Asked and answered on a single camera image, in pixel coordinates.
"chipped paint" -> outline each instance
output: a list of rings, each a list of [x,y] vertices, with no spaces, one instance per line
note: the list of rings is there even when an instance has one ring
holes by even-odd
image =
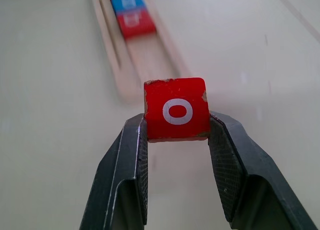
[[[144,115],[148,112],[147,91],[144,90]]]
[[[149,80],[149,81],[144,82],[144,84],[150,85],[150,84],[157,83],[157,82],[169,82],[169,81],[173,81],[173,80],[175,80],[175,78]]]
[[[206,103],[208,102],[208,99],[207,99],[207,91],[204,91],[204,92],[203,92],[202,99],[203,99],[203,101],[205,101]]]

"red block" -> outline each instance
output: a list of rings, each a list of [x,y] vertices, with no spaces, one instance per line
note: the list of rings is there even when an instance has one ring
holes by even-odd
[[[145,8],[118,15],[117,21],[125,39],[156,32],[156,26]]]
[[[151,142],[208,137],[210,113],[202,78],[148,81],[144,83],[144,95],[144,117]]]

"wooden tray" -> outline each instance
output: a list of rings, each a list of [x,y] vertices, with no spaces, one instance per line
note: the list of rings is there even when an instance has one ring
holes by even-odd
[[[157,32],[125,40],[110,0],[92,0],[119,94],[143,100],[144,82],[191,77],[150,0],[144,0]]]

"white table surface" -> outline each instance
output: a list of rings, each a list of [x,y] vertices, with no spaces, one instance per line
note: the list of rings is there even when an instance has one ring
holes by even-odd
[[[153,0],[211,110],[239,120],[320,227],[320,0]],[[77,229],[126,119],[91,0],[0,0],[0,223]],[[227,230],[207,143],[149,145],[147,230]]]

